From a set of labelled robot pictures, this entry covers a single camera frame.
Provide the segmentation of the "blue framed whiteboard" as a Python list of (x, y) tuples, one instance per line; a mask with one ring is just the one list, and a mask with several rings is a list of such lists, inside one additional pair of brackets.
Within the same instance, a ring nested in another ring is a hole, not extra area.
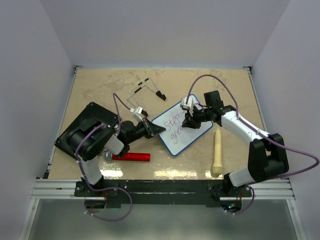
[(165, 131), (159, 134), (160, 139), (172, 156), (177, 156), (197, 139), (208, 132), (214, 125), (207, 121), (199, 129), (182, 127), (185, 120), (185, 111), (176, 103), (166, 111), (155, 117), (151, 122), (164, 127)]

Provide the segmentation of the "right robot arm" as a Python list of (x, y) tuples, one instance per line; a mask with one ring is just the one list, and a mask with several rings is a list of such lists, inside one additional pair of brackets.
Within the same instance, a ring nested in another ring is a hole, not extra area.
[(217, 90), (205, 93), (204, 99), (205, 105), (197, 108), (193, 99), (182, 98), (180, 107), (185, 111), (182, 127), (199, 129), (204, 122), (214, 122), (236, 135), (249, 149), (247, 167), (223, 177), (222, 189), (227, 196), (235, 196), (246, 184), (260, 183), (288, 172), (281, 135), (260, 130), (242, 118), (235, 107), (224, 105)]

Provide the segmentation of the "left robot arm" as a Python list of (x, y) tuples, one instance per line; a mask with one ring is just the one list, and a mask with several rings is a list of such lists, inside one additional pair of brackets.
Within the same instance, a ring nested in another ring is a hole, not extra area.
[(118, 130), (91, 119), (73, 129), (66, 137), (67, 146), (77, 159), (82, 177), (87, 180), (85, 189), (92, 196), (99, 196), (104, 190), (98, 160), (102, 150), (123, 157), (130, 150), (131, 143), (141, 138), (153, 138), (165, 132), (166, 128), (144, 117), (137, 125), (126, 120), (119, 125)]

